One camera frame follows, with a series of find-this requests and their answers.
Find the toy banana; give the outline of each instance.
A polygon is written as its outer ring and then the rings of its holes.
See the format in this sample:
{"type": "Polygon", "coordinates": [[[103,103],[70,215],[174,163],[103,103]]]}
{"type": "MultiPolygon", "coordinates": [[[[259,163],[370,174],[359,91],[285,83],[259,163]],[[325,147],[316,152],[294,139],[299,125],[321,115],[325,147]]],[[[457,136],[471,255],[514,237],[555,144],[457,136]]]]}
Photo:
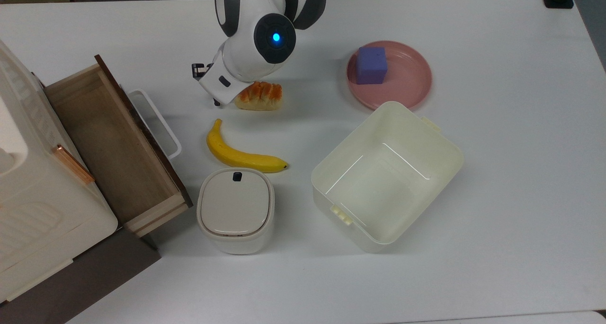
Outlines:
{"type": "Polygon", "coordinates": [[[238,151],[225,144],[220,132],[221,122],[221,119],[214,121],[213,128],[206,136],[206,145],[218,160],[229,166],[248,167],[264,173],[279,172],[288,167],[280,158],[238,151]]]}

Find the purple cube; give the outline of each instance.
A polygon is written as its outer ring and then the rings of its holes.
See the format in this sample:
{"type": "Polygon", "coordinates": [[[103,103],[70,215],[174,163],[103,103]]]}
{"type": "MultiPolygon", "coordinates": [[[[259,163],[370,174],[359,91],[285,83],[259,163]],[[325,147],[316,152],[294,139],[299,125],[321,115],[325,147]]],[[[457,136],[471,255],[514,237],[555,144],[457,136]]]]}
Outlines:
{"type": "Polygon", "coordinates": [[[356,81],[359,85],[382,84],[387,74],[383,47],[361,47],[357,52],[356,81]]]}

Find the wooden drawer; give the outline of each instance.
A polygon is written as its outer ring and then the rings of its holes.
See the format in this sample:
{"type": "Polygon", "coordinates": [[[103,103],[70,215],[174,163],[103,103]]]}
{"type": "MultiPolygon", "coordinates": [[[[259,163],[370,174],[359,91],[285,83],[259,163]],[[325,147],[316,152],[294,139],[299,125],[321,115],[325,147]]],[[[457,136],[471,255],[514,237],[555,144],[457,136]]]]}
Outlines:
{"type": "Polygon", "coordinates": [[[99,55],[44,92],[120,223],[139,237],[192,206],[186,188],[99,55]]]}

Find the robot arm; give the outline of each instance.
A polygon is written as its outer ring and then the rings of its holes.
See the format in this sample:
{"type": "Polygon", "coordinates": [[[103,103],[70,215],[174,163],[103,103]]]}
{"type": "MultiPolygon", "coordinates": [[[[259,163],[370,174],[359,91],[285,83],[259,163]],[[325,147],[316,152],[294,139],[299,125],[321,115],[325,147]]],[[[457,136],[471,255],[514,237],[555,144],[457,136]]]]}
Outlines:
{"type": "Polygon", "coordinates": [[[326,0],[215,0],[217,20],[229,37],[213,63],[196,63],[194,77],[215,101],[228,104],[254,81],[282,67],[326,0]]]}

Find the bread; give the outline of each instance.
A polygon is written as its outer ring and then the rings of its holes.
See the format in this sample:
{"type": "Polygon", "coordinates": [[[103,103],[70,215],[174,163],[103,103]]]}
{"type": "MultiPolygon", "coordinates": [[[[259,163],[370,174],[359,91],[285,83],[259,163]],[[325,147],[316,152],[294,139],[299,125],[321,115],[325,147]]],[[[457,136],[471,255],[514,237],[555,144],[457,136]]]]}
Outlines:
{"type": "Polygon", "coordinates": [[[277,110],[282,106],[282,86],[256,81],[241,91],[234,103],[242,110],[277,110]]]}

